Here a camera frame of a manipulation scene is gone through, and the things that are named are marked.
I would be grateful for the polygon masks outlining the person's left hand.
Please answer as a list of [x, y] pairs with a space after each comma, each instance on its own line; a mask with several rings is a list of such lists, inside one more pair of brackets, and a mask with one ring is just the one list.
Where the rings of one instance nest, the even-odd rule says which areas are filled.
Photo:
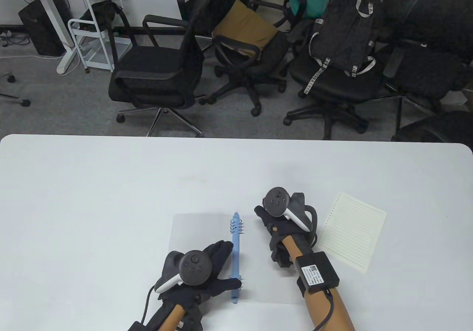
[[203, 250], [187, 253], [173, 250], [167, 255], [155, 291], [163, 306], [170, 307], [170, 312], [160, 321], [157, 330], [176, 330], [186, 316], [191, 318], [192, 328], [196, 328], [201, 320], [199, 307], [202, 303], [240, 289], [240, 279], [219, 278], [232, 251], [233, 243], [220, 240]]

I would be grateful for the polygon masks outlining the person's right hand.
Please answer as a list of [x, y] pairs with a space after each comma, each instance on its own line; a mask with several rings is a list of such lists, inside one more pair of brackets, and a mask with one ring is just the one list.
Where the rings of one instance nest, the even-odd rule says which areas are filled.
[[271, 235], [270, 250], [271, 258], [277, 262], [279, 267], [290, 267], [293, 264], [293, 258], [290, 257], [288, 249], [283, 244], [283, 239], [288, 236], [294, 238], [295, 244], [303, 255], [308, 255], [312, 252], [312, 248], [317, 242], [317, 212], [309, 205], [304, 206], [305, 212], [311, 214], [309, 232], [304, 231], [292, 220], [284, 217], [273, 217], [263, 206], [256, 206], [254, 211], [256, 215], [262, 220], [267, 231]]

